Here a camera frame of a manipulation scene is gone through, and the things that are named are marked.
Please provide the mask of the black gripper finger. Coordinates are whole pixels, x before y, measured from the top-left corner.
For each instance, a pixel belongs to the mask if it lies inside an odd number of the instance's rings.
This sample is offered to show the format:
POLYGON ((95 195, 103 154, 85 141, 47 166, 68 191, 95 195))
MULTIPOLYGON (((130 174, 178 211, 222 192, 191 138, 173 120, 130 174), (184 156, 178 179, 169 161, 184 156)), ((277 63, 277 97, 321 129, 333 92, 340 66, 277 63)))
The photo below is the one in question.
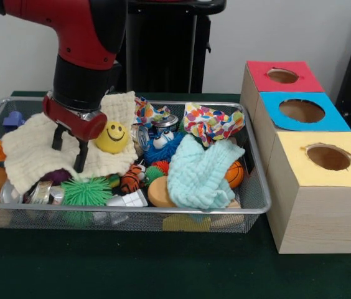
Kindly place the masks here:
POLYGON ((82 173, 84 170, 85 161, 88 154, 88 142, 80 139, 78 139, 78 142, 79 142, 79 153, 76 157, 73 168, 77 173, 82 173))
POLYGON ((65 130, 66 130, 66 127, 64 127, 63 125, 61 124, 57 125, 57 128, 54 131, 52 149, 57 151, 60 151, 62 149, 62 143, 63 143, 62 135, 65 130))

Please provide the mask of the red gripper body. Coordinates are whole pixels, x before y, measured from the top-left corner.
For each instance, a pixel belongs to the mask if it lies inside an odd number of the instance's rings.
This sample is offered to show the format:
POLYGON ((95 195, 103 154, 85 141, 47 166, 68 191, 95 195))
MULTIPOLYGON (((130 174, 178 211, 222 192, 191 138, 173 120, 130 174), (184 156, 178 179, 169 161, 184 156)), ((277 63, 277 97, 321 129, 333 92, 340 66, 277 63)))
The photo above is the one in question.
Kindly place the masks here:
POLYGON ((56 102, 50 93, 44 97, 43 111, 56 124, 63 125, 66 131, 84 141, 97 138, 107 122, 107 116, 100 110, 87 113, 69 110, 56 102))

